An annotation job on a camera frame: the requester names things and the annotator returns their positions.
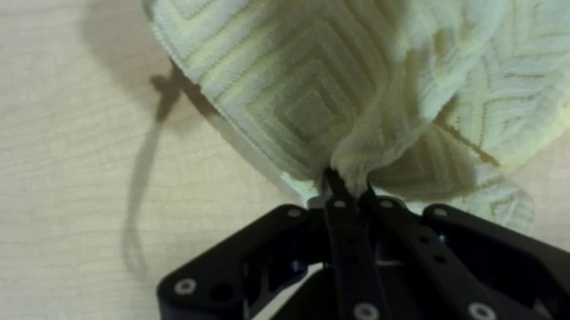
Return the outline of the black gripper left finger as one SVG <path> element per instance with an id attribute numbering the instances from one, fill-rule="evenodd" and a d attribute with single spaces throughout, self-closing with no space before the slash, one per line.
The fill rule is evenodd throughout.
<path id="1" fill-rule="evenodd" d="M 333 320 L 380 320 L 371 237 L 332 168 L 312 205 L 282 204 L 162 276 L 161 320 L 250 320 L 296 282 Z"/>

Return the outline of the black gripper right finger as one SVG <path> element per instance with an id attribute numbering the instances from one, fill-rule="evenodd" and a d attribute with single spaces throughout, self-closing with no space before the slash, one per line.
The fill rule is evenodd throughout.
<path id="1" fill-rule="evenodd" d="M 570 320 L 570 253 L 449 204 L 360 196 L 451 320 Z"/>

